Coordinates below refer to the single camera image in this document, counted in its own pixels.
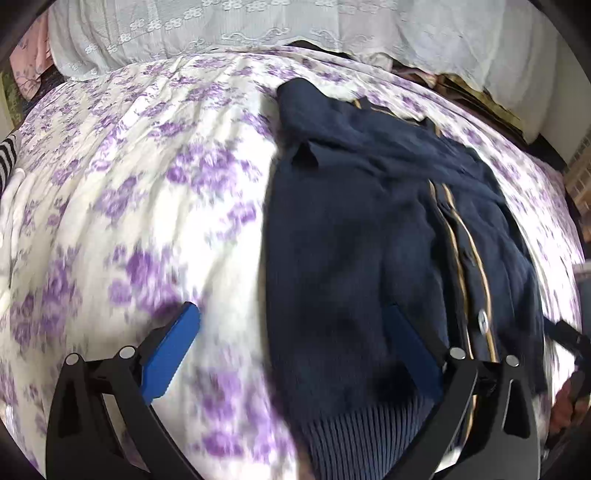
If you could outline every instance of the bedsheet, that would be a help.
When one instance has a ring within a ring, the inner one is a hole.
[[[294,77],[335,98],[367,96],[399,116],[428,116],[474,147],[530,247],[544,313],[579,324],[571,265],[582,252],[556,179],[433,92],[289,47],[183,56],[67,82],[20,129],[18,165],[35,183],[11,305],[0,317],[5,422],[41,472],[65,356],[112,356],[190,300],[202,330],[153,404],[172,438],[207,479],[310,477],[272,387],[260,268],[267,184],[281,150],[274,93]],[[555,393],[573,360],[550,348],[548,361]],[[122,444],[140,462],[120,420]]]

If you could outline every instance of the wall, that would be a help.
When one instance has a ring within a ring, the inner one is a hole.
[[[591,125],[591,82],[560,36],[556,69],[554,93],[541,133],[568,163]]]

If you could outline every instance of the folded garment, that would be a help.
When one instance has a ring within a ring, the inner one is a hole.
[[[303,79],[277,96],[287,145],[265,233],[269,352],[317,479],[383,478],[427,417],[437,389],[421,380],[439,380],[423,356],[405,363],[406,320],[474,358],[518,356],[545,391],[534,267],[476,152]]]

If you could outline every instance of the dark fabric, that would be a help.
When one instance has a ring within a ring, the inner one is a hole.
[[[432,128],[329,99],[303,79],[277,95],[287,146],[265,230],[269,351],[317,480],[381,479],[430,411],[388,340],[384,308],[396,305],[446,346],[467,348],[468,323],[475,356],[489,358],[474,318],[484,285],[464,226],[488,277],[498,354],[517,355],[532,390],[544,391],[534,269],[476,153]]]

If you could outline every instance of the blue gripper pad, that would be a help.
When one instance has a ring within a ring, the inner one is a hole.
[[[145,364],[141,392],[146,405],[164,395],[200,325],[199,309],[193,303],[187,304]]]

